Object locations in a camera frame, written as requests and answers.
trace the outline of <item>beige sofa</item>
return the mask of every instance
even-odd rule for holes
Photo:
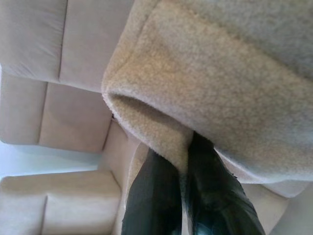
[[[100,88],[132,3],[0,1],[1,141],[103,153],[98,171],[4,178],[0,235],[120,234],[148,147],[112,118]],[[244,187],[268,234],[305,185]]]

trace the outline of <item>fleece fabric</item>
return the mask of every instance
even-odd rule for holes
[[[310,0],[136,0],[104,100],[181,172],[195,130],[246,183],[313,180],[312,13]]]

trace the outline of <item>floor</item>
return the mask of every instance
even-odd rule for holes
[[[95,170],[99,154],[9,145],[0,142],[0,179],[4,176]],[[313,234],[313,185],[291,200],[270,235]]]

